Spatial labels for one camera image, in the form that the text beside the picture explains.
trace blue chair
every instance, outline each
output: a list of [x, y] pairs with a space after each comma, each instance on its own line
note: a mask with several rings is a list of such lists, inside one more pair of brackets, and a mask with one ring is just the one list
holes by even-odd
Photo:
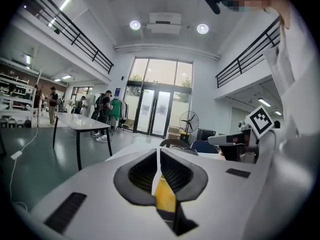
[[195, 140], [191, 144], [191, 149], [196, 150], [198, 153], [218, 154], [218, 150], [215, 146], [210, 145], [206, 140]]

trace jeans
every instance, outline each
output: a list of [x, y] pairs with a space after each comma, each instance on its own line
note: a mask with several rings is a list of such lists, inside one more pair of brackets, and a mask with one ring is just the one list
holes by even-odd
[[49, 118], [50, 118], [50, 124], [53, 125], [55, 123], [55, 106], [49, 106]]

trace glass door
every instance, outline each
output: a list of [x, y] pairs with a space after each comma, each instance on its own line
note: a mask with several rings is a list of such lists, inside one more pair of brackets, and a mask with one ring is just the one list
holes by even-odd
[[155, 109], [153, 110], [153, 117], [151, 122], [150, 135], [163, 138], [168, 128], [167, 122], [170, 120], [170, 114], [168, 113], [170, 104], [170, 92], [158, 91], [157, 97], [154, 103]]
[[152, 114], [154, 110], [155, 102], [155, 90], [152, 89], [143, 89], [141, 94], [141, 103], [138, 106], [138, 120], [136, 125], [136, 132], [140, 134], [149, 135], [150, 133], [150, 123], [152, 120]]
[[170, 121], [173, 94], [168, 91], [144, 88], [140, 96], [134, 131], [165, 138]]

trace black metal railing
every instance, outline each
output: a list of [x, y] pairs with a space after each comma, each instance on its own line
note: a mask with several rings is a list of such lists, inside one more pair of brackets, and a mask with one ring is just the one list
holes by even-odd
[[58, 35], [64, 35], [73, 46], [86, 53], [93, 62], [104, 68], [108, 74], [114, 64], [97, 46], [59, 9], [52, 0], [25, 0], [24, 7]]
[[215, 76], [218, 88], [263, 61], [263, 51], [280, 43], [279, 21], [278, 17], [247, 49]]

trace gray floor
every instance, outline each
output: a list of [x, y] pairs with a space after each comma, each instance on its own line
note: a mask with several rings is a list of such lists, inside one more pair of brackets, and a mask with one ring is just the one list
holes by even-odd
[[[7, 156], [0, 158], [3, 182], [9, 193], [9, 183], [15, 161], [10, 158], [22, 149], [36, 134], [36, 128], [2, 128], [1, 134]], [[35, 140], [28, 145], [16, 161], [11, 184], [12, 201], [24, 202], [28, 210], [46, 194], [78, 172], [76, 132], [68, 127], [56, 130], [55, 149], [52, 148], [53, 128], [39, 128]], [[135, 143], [160, 144], [162, 139], [131, 131], [115, 130], [111, 136], [112, 153]], [[89, 132], [81, 133], [82, 167], [105, 161], [110, 157], [108, 144], [91, 139]]]

